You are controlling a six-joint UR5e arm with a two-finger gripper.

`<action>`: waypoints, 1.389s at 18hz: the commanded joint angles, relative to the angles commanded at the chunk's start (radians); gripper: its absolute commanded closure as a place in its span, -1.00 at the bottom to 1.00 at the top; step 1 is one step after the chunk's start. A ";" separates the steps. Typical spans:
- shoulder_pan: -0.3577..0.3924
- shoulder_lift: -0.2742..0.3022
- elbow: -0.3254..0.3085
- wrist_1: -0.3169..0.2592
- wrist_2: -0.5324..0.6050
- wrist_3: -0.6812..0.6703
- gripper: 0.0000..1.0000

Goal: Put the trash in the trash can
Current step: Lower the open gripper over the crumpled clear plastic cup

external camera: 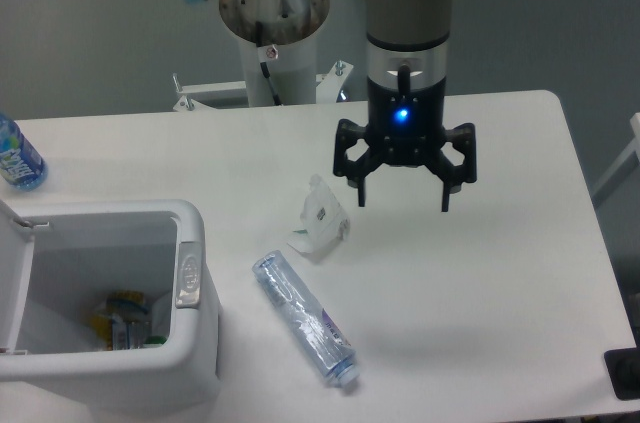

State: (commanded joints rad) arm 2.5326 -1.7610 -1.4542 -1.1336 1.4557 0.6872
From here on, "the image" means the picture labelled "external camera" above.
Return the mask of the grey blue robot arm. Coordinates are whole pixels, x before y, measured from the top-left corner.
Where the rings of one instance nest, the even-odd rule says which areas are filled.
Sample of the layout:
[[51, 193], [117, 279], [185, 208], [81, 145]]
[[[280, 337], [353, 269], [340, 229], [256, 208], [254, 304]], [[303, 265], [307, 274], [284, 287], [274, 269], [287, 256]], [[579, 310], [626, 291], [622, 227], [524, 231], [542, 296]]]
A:
[[[219, 1], [222, 12], [237, 12], [231, 30], [250, 42], [269, 99], [278, 103], [276, 54], [315, 30], [322, 1]], [[442, 181], [445, 195], [456, 193], [476, 180], [477, 163], [474, 126], [443, 124], [452, 0], [363, 1], [368, 122], [338, 123], [333, 172], [363, 190], [366, 177], [382, 165], [423, 166]]]

